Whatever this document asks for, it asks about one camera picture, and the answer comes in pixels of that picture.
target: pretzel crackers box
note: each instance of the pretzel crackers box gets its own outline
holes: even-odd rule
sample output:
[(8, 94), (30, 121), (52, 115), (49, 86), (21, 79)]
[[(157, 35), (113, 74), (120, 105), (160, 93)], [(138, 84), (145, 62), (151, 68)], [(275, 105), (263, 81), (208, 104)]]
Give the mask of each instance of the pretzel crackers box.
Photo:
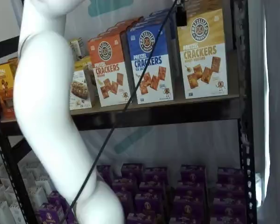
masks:
[(101, 106), (125, 104), (133, 78), (126, 31), (116, 29), (88, 41)]
[[(161, 22), (152, 22), (136, 26), (128, 32), (135, 85), (139, 82), (160, 28)], [(170, 41), (170, 26), (167, 23), (161, 32), (149, 66), (137, 90), (138, 104), (173, 100)]]
[(207, 5), (187, 12), (187, 26), (178, 27), (186, 98), (228, 94), (223, 12)]

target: purple snack package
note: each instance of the purple snack package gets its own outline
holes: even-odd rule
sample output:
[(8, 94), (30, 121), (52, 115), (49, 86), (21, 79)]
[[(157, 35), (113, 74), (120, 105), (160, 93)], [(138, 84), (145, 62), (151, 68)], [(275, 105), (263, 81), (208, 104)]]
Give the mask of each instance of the purple snack package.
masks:
[(241, 216), (246, 214), (246, 204), (244, 199), (214, 198), (210, 207), (211, 214), (222, 216)]
[(97, 171), (102, 176), (104, 181), (109, 186), (112, 186), (112, 182), (113, 182), (114, 177), (113, 177), (113, 173), (112, 173), (112, 170), (111, 170), (111, 166), (110, 165), (99, 165), (99, 166), (97, 166)]
[(218, 183), (244, 184), (244, 173), (241, 169), (218, 167)]
[(164, 182), (168, 185), (168, 169), (167, 167), (152, 167), (144, 170), (145, 181)]
[(140, 163), (124, 163), (121, 167), (122, 177), (131, 178), (134, 176), (139, 184), (144, 180), (143, 178), (143, 164)]
[(41, 205), (39, 208), (39, 214), (42, 218), (42, 221), (46, 222), (47, 224), (59, 224), (64, 216), (61, 205), (53, 205), (49, 203), (44, 203)]
[(203, 219), (199, 217), (171, 217), (169, 224), (203, 224)]
[[(53, 191), (49, 195), (48, 202), (50, 204), (61, 205), (62, 210), (63, 210), (64, 213), (66, 213), (67, 209), (70, 207), (69, 204), (67, 203), (67, 201), (65, 200), (65, 198), (62, 197), (58, 193), (58, 191)], [(67, 222), (76, 221), (76, 217), (75, 217), (75, 215), (74, 215), (72, 210), (69, 212), (69, 215), (66, 217), (66, 221)]]
[(112, 183), (112, 189), (116, 191), (129, 191), (134, 196), (138, 189), (136, 180), (133, 178), (116, 178)]
[(118, 191), (116, 192), (116, 195), (121, 202), (125, 216), (127, 217), (129, 213), (133, 213), (134, 204), (132, 193), (128, 191)]
[(210, 224), (246, 224), (245, 216), (228, 217), (221, 215), (211, 215)]
[(182, 165), (181, 177), (182, 181), (206, 183), (206, 168), (205, 166)]
[(156, 220), (153, 214), (130, 213), (127, 216), (126, 224), (156, 224)]
[(213, 195), (218, 198), (241, 199), (245, 197), (245, 188), (243, 185), (217, 183)]
[(202, 196), (175, 196), (173, 200), (173, 213), (184, 217), (204, 217)]

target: box logo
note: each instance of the box logo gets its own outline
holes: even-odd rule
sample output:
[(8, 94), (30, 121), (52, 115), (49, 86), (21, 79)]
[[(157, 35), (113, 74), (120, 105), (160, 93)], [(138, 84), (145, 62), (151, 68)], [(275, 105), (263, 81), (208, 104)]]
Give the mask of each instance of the box logo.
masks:
[(204, 41), (209, 35), (209, 24), (204, 18), (197, 18), (193, 21), (191, 26), (191, 34), (194, 40)]
[(111, 45), (106, 41), (101, 42), (98, 47), (98, 54), (101, 59), (108, 61), (112, 56)]
[(139, 44), (143, 51), (150, 52), (154, 45), (154, 35), (150, 31), (144, 31), (140, 35)]

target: orange cracker box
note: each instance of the orange cracker box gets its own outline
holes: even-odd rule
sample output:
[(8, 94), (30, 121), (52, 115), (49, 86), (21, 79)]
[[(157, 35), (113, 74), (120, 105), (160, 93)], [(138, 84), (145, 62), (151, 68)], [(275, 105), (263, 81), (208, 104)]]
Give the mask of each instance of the orange cracker box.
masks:
[(90, 39), (88, 50), (101, 106), (125, 104), (133, 86), (126, 32), (118, 30)]
[(0, 104), (3, 116), (7, 119), (14, 118), (13, 90), (14, 76), (17, 68), (17, 60), (0, 64)]

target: shelf board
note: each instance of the shelf board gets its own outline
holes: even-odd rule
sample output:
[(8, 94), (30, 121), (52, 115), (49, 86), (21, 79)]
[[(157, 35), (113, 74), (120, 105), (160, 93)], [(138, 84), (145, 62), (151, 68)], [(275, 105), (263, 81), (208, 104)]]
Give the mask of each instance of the shelf board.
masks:
[[(74, 110), (71, 115), (81, 131), (111, 128), (116, 121), (118, 127), (133, 127), (238, 119), (238, 59), (235, 51), (227, 54), (227, 61), (229, 94), (226, 96), (185, 99), (182, 83), (176, 82), (172, 101), (139, 105), (135, 99), (123, 114), (121, 111), (125, 105), (101, 107), (97, 98), (93, 108)], [(16, 120), (2, 120), (1, 124), (7, 135), (21, 134)]]

